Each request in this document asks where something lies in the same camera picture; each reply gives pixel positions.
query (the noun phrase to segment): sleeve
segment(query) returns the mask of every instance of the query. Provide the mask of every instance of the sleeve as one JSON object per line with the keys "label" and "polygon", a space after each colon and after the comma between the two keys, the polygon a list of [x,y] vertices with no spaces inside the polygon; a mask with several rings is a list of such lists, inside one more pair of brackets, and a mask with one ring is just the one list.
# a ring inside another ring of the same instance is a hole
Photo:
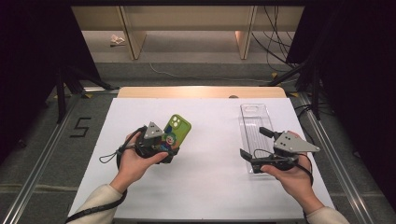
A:
{"label": "sleeve", "polygon": [[322,207],[306,216],[310,224],[347,224],[347,219],[330,207]]}
{"label": "sleeve", "polygon": [[[116,200],[120,199],[122,194],[113,189],[110,185],[102,185],[94,190],[91,195],[88,197],[87,201],[76,211],[80,212],[85,209],[89,209],[92,207],[96,207],[99,205],[104,205],[107,203],[114,203]],[[82,223],[98,223],[105,224],[111,223],[114,215],[116,214],[117,208],[109,209],[106,211],[94,213],[87,215],[85,217],[81,217],[69,223],[72,224],[82,224]]]}

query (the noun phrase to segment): transparent plastic tray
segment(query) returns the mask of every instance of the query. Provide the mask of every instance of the transparent plastic tray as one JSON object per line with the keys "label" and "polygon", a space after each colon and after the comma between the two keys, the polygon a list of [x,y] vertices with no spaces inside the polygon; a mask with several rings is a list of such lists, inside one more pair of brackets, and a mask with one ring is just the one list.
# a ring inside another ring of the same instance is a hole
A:
{"label": "transparent plastic tray", "polygon": [[[270,116],[265,105],[241,105],[239,126],[244,146],[243,149],[250,153],[253,158],[269,156],[268,152],[256,149],[264,149],[272,153],[274,152],[274,140],[259,132],[260,127],[265,127],[273,131]],[[247,172],[253,175],[268,175],[254,174],[249,162],[247,162]]]}

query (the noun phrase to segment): gray carpet floor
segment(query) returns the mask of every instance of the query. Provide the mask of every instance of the gray carpet floor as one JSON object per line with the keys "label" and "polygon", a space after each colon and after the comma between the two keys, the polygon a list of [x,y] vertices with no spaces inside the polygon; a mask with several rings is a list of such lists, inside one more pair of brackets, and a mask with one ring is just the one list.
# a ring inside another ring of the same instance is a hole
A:
{"label": "gray carpet floor", "polygon": [[[153,63],[152,66],[158,71],[166,71],[166,73],[181,77],[171,77],[169,74],[155,72],[150,68],[149,63],[97,64],[103,81],[113,86],[259,86],[271,80],[271,77],[264,75],[268,72],[263,71],[271,70],[264,64]],[[278,69],[288,69],[288,67],[279,65]],[[82,83],[85,86],[92,85],[88,81]],[[285,83],[283,87],[286,91],[293,91],[292,84],[293,82]],[[48,107],[42,109],[24,137],[27,147],[15,148],[0,167],[1,219],[5,217],[21,185],[35,166],[35,161],[56,125],[57,103],[53,96],[52,94],[49,97]],[[64,223],[105,121],[107,110],[115,97],[117,97],[116,94],[96,93],[78,100],[19,223]],[[298,97],[290,97],[290,100],[294,107],[301,105]],[[321,101],[326,103],[326,98],[322,96]],[[375,223],[396,223],[396,215],[380,189],[362,161],[352,154],[353,145],[337,116],[332,113],[329,106],[323,106],[320,111],[321,122],[334,143],[337,153],[341,156],[342,162],[347,164],[348,172],[366,202]],[[83,130],[75,130],[79,118],[90,118],[81,122],[83,126],[89,127],[89,130],[85,137],[71,137],[71,135],[83,134]],[[301,116],[301,124],[307,129],[307,133],[312,135],[315,143],[319,144],[306,115]],[[359,223],[326,154],[317,153],[315,160],[338,210],[350,223]]]}

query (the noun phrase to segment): smartphone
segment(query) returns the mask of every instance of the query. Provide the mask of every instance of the smartphone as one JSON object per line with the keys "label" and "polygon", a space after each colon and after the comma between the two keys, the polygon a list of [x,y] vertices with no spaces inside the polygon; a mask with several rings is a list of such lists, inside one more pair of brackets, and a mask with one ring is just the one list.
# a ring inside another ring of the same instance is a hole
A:
{"label": "smartphone", "polygon": [[191,124],[183,119],[180,115],[175,114],[169,119],[162,137],[160,149],[172,151],[177,154],[181,143],[191,130]]}

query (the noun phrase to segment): white table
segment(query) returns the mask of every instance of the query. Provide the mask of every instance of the white table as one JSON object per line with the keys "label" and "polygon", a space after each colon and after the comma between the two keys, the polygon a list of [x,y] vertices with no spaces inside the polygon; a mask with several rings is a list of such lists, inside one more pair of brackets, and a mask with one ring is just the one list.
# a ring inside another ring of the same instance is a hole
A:
{"label": "white table", "polygon": [[[117,173],[111,154],[125,136],[154,121],[164,127],[173,114],[192,129],[170,164],[153,165],[129,187],[115,218],[156,221],[280,221],[303,218],[303,211],[272,177],[248,173],[239,155],[243,147],[238,118],[241,104],[265,104],[275,131],[304,136],[290,100],[117,98],[108,111],[91,161],[81,181],[71,213],[97,186]],[[333,207],[318,167],[313,162],[314,191]]]}

